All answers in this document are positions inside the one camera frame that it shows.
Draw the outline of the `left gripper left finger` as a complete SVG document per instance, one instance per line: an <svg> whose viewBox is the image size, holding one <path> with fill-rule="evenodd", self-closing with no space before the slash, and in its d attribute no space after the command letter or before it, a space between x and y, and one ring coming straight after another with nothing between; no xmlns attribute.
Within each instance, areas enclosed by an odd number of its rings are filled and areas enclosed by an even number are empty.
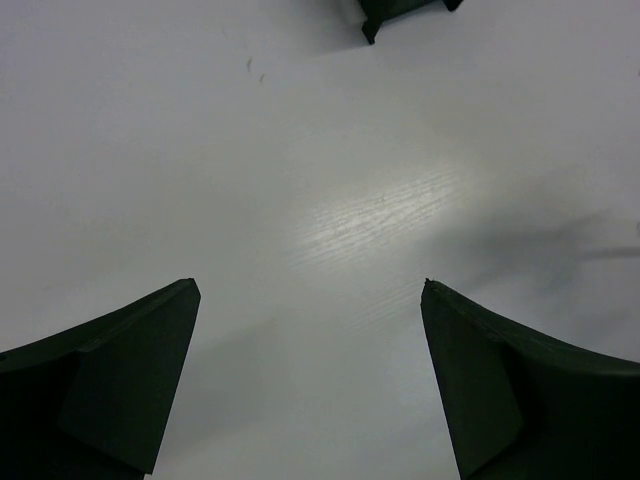
<svg viewBox="0 0 640 480"><path fill-rule="evenodd" d="M4 479L152 474L200 304L181 279L1 355Z"/></svg>

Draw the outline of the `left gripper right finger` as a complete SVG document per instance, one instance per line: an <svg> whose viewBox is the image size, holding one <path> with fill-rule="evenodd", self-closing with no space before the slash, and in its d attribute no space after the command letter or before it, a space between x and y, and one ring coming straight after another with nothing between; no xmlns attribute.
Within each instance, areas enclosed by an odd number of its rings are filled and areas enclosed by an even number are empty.
<svg viewBox="0 0 640 480"><path fill-rule="evenodd" d="M462 479L636 479L639 365L426 280L421 314Z"/></svg>

